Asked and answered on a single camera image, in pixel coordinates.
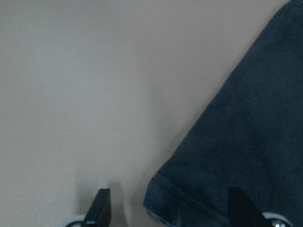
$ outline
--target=cloth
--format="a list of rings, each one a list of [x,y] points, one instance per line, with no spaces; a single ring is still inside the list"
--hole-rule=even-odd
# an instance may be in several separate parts
[[[230,227],[228,189],[303,226],[303,0],[269,21],[172,157],[145,208],[169,227]]]

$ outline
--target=dark blue towel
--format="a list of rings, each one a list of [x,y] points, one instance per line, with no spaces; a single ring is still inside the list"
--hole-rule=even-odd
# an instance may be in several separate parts
[[[270,20],[151,179],[144,206],[170,227],[230,227],[229,187],[303,226],[303,0]]]

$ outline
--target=blue cloth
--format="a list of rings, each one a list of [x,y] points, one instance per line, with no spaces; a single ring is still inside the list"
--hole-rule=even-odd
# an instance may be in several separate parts
[[[303,0],[270,20],[151,179],[144,206],[169,227],[230,227],[232,186],[303,226]]]

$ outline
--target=fabric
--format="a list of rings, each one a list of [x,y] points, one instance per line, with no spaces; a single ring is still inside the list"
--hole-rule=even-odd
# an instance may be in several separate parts
[[[228,189],[303,226],[303,0],[270,20],[173,156],[144,206],[169,227],[230,227]]]

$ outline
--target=folded cloth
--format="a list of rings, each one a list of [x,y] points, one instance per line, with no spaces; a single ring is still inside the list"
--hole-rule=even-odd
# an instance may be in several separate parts
[[[229,187],[303,226],[303,0],[270,20],[151,179],[144,206],[169,227],[230,227]]]

